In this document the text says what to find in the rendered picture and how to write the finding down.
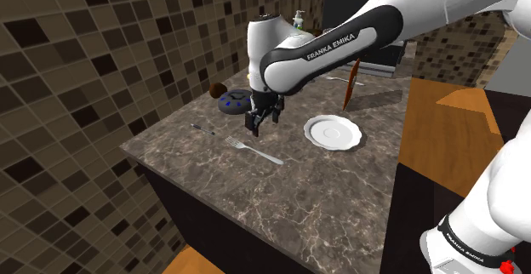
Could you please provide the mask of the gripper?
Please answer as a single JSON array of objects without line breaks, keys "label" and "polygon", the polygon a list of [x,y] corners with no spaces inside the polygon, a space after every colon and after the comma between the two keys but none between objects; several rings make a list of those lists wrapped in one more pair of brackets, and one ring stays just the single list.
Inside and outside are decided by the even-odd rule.
[{"label": "gripper", "polygon": [[252,110],[245,113],[245,128],[254,137],[259,136],[261,118],[271,116],[274,123],[278,123],[284,109],[284,96],[276,93],[254,91],[251,95]]}]

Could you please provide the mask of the silver fork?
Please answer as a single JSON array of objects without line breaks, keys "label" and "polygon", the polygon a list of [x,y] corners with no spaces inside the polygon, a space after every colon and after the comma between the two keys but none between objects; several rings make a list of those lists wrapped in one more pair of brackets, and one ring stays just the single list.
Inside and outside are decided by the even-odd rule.
[{"label": "silver fork", "polygon": [[239,140],[236,140],[234,138],[232,138],[231,136],[228,136],[226,137],[226,142],[228,144],[230,144],[231,146],[237,148],[237,149],[248,149],[250,151],[253,151],[254,153],[268,159],[269,161],[275,163],[275,164],[278,164],[278,165],[284,165],[284,161],[276,158],[276,157],[273,157],[271,155],[268,155],[268,154],[265,154],[264,152],[262,151],[258,151],[250,146],[246,146],[244,143],[242,143],[241,141]]}]

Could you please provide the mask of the brown ball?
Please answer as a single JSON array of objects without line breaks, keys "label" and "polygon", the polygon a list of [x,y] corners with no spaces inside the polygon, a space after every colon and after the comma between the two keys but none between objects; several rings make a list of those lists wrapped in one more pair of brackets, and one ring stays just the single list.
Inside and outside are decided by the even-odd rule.
[{"label": "brown ball", "polygon": [[209,86],[209,94],[212,98],[218,99],[227,91],[227,87],[223,83],[211,83]]}]

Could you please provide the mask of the black pen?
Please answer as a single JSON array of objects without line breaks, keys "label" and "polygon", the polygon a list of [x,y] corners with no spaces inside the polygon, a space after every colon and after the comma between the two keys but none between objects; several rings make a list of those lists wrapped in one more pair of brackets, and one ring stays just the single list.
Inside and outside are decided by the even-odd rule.
[{"label": "black pen", "polygon": [[199,125],[197,125],[195,123],[191,123],[191,126],[193,128],[195,128],[195,129],[203,131],[206,134],[216,135],[216,133],[214,131],[207,130],[207,129],[205,129],[205,128],[203,128],[203,127],[201,127],[201,126],[199,126]]}]

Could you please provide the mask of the white scalloped plate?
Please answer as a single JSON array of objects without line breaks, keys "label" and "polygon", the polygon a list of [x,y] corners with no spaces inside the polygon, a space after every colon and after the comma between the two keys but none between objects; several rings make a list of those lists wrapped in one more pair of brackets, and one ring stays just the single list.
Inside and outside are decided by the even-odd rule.
[{"label": "white scalloped plate", "polygon": [[346,151],[357,146],[363,136],[351,120],[336,115],[310,118],[303,127],[305,137],[315,146],[329,151]]}]

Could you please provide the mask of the silver spoon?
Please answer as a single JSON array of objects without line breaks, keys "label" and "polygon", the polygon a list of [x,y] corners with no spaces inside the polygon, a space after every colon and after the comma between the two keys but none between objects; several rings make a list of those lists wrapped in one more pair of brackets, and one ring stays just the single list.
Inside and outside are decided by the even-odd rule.
[{"label": "silver spoon", "polygon": [[[346,82],[346,83],[349,82],[349,79],[345,79],[345,78],[342,78],[342,77],[331,77],[331,76],[324,76],[324,77],[327,80],[339,80],[339,81]],[[365,86],[364,83],[359,83],[356,80],[353,80],[353,83],[356,84],[356,85],[359,85],[359,86]]]}]

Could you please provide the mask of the black box appliance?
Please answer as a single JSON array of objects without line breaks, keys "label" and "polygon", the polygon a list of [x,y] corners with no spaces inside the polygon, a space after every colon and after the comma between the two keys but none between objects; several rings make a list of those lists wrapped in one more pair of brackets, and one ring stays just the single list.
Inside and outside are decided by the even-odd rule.
[{"label": "black box appliance", "polygon": [[378,77],[393,77],[406,45],[404,41],[400,41],[366,54],[360,60],[358,72]]}]

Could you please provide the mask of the orange-handled knife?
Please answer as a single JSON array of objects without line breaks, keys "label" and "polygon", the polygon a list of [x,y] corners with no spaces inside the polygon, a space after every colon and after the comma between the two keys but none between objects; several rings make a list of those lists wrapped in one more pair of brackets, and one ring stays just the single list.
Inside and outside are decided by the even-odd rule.
[{"label": "orange-handled knife", "polygon": [[349,103],[349,101],[351,99],[351,95],[352,95],[352,92],[353,92],[353,89],[354,89],[354,85],[355,85],[356,80],[357,80],[357,72],[358,72],[359,64],[360,64],[360,59],[357,59],[355,64],[354,64],[354,66],[351,68],[349,82],[348,82],[347,90],[345,92],[344,104],[342,106],[342,110],[343,111],[346,109],[346,107],[348,106],[348,103]]}]

